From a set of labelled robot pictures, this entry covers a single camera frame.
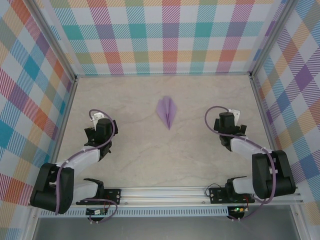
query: plaid backdrop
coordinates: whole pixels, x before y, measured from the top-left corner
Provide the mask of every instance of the plaid backdrop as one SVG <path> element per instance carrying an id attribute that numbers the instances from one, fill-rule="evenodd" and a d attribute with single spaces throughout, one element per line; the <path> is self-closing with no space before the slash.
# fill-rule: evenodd
<path id="1" fill-rule="evenodd" d="M 24 228 L 55 146 L 71 80 L 22 0 L 0 0 L 0 239 Z"/>
<path id="2" fill-rule="evenodd" d="M 264 23 L 273 18 L 270 9 L 281 2 L 50 0 L 50 11 L 42 1 L 48 0 L 37 2 L 67 58 L 85 75 L 247 72 Z"/>
<path id="3" fill-rule="evenodd" d="M 277 147 L 320 230 L 320 1 L 300 0 L 257 75 Z"/>

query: gray floor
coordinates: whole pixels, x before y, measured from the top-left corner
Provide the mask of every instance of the gray floor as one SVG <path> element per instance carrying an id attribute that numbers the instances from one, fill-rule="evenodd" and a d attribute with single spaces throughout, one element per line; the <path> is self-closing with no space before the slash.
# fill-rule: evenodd
<path id="1" fill-rule="evenodd" d="M 298 240 L 290 206 L 264 206 L 243 222 L 227 217 L 41 218 L 34 240 Z"/>
<path id="2" fill-rule="evenodd" d="M 170 131 L 156 113 L 163 96 L 171 96 L 177 106 Z M 207 186 L 251 174 L 251 161 L 229 152 L 207 129 L 204 115 L 214 105 L 240 110 L 247 136 L 269 146 L 246 75 L 81 78 L 58 159 L 87 142 L 88 111 L 95 108 L 116 120 L 119 134 L 112 153 L 78 179 L 96 178 L 107 187 Z M 212 126 L 219 112 L 208 115 Z"/>

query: purple paper airplane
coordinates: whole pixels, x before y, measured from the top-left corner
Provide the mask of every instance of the purple paper airplane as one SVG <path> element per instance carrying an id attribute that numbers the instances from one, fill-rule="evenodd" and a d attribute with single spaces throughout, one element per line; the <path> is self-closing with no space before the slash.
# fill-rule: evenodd
<path id="1" fill-rule="evenodd" d="M 177 106 L 169 96 L 160 99 L 156 106 L 156 113 L 159 115 L 164 125 L 170 130 L 177 112 Z"/>

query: marble surface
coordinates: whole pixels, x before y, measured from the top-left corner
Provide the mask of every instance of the marble surface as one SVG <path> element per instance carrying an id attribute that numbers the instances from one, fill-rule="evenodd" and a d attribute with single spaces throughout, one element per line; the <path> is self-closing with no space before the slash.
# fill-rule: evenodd
<path id="1" fill-rule="evenodd" d="M 171 130 L 156 113 L 158 100 L 171 96 L 177 106 Z M 107 187 L 207 186 L 251 174 L 251 161 L 229 152 L 204 122 L 214 105 L 240 110 L 246 135 L 269 147 L 246 75 L 127 76 L 81 78 L 58 159 L 65 160 L 87 142 L 90 109 L 116 120 L 119 134 L 111 154 L 77 178 L 95 178 Z M 219 110 L 208 114 L 213 126 Z"/>

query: purple cable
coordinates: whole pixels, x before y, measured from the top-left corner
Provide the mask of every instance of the purple cable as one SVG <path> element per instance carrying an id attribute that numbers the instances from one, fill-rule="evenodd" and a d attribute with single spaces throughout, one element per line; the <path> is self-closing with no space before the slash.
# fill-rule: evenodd
<path id="1" fill-rule="evenodd" d="M 275 192 L 276 192 L 276 167 L 275 167 L 275 163 L 274 163 L 274 160 L 273 160 L 272 156 L 270 155 L 270 153 L 269 153 L 265 148 L 263 148 L 262 146 L 260 146 L 259 144 L 256 144 L 255 142 L 253 142 L 253 141 L 251 141 L 251 140 L 249 140 L 249 139 L 247 139 L 247 138 L 245 138 L 245 137 L 236 136 L 236 135 L 232 135 L 232 134 L 224 134 L 224 133 L 220 133 L 220 132 L 218 132 L 218 131 L 213 130 L 213 129 L 209 126 L 208 121 L 207 121 L 207 115 L 208 115 L 208 113 L 210 112 L 210 110 L 212 110 L 212 109 L 224 109 L 224 110 L 226 110 L 226 111 L 229 112 L 229 109 L 227 109 L 227 108 L 224 107 L 224 106 L 212 106 L 212 107 L 210 107 L 210 108 L 205 112 L 204 122 L 205 122 L 205 125 L 208 127 L 208 129 L 209 129 L 211 132 L 213 132 L 213 133 L 215 133 L 215 134 L 218 134 L 218 135 L 220 135 L 220 136 L 232 137 L 232 138 L 235 138 L 235 139 L 240 139 L 240 140 L 246 141 L 246 142 L 248 142 L 249 144 L 251 144 L 252 146 L 254 146 L 254 147 L 258 148 L 258 149 L 261 149 L 263 152 L 265 152 L 266 155 L 267 155 L 268 158 L 269 158 L 269 161 L 270 161 L 270 165 L 271 165 L 271 168 L 272 168 L 272 190 L 271 190 L 271 195 L 270 195 L 270 197 L 269 197 L 268 200 L 263 200 L 263 201 L 258 200 L 258 202 L 260 202 L 261 205 L 260 205 L 253 213 L 251 213 L 250 215 L 245 216 L 245 217 L 242 218 L 242 219 L 248 219 L 248 218 L 250 218 L 251 216 L 253 216 L 264 204 L 270 203 L 270 202 L 272 201 L 272 199 L 274 198 L 274 196 L 275 196 Z"/>
<path id="2" fill-rule="evenodd" d="M 112 201 L 112 200 L 109 200 L 109 199 L 85 198 L 85 199 L 83 199 L 83 201 L 96 201 L 96 202 L 99 201 L 99 202 L 107 202 L 107 203 L 111 203 L 111 204 L 115 205 L 115 210 L 114 210 L 114 212 L 113 212 L 110 216 L 105 217 L 105 218 L 103 218 L 102 220 L 100 220 L 100 221 L 98 221 L 98 222 L 93 221 L 93 220 L 91 219 L 91 215 L 90 215 L 90 216 L 89 216 L 89 220 L 91 221 L 91 223 L 96 223 L 96 224 L 98 224 L 98 223 L 104 223 L 104 222 L 108 221 L 110 218 L 112 218 L 112 217 L 117 213 L 117 211 L 118 211 L 118 205 L 117 205 L 117 203 L 114 202 L 114 201 Z"/>
<path id="3" fill-rule="evenodd" d="M 114 124 L 114 121 L 112 120 L 112 118 L 108 114 L 106 114 L 105 112 L 103 112 L 103 111 L 101 111 L 99 109 L 91 109 L 89 111 L 89 117 L 90 117 L 91 120 L 92 120 L 92 116 L 91 116 L 92 112 L 100 112 L 100 113 L 104 114 L 111 121 L 111 125 L 112 125 L 111 137 L 105 143 L 103 143 L 103 144 L 101 144 L 99 146 L 95 146 L 95 147 L 92 147 L 92 148 L 89 148 L 89 149 L 84 149 L 82 151 L 78 151 L 77 153 L 75 153 L 71 157 L 69 157 L 64 163 L 62 163 L 62 165 L 60 166 L 60 168 L 58 170 L 58 174 L 56 176 L 56 188 L 55 188 L 56 206 L 55 206 L 55 213 L 54 213 L 55 215 L 58 215 L 59 208 L 60 208 L 60 175 L 61 175 L 61 171 L 64 168 L 64 166 L 67 163 L 69 163 L 73 158 L 75 158 L 76 156 L 78 156 L 80 154 L 83 154 L 83 153 L 86 153 L 86 152 L 89 152 L 89 151 L 92 151 L 92 150 L 95 150 L 95 149 L 99 149 L 99 148 L 102 148 L 103 146 L 107 145 L 115 135 L 116 127 L 115 127 L 115 124 Z"/>

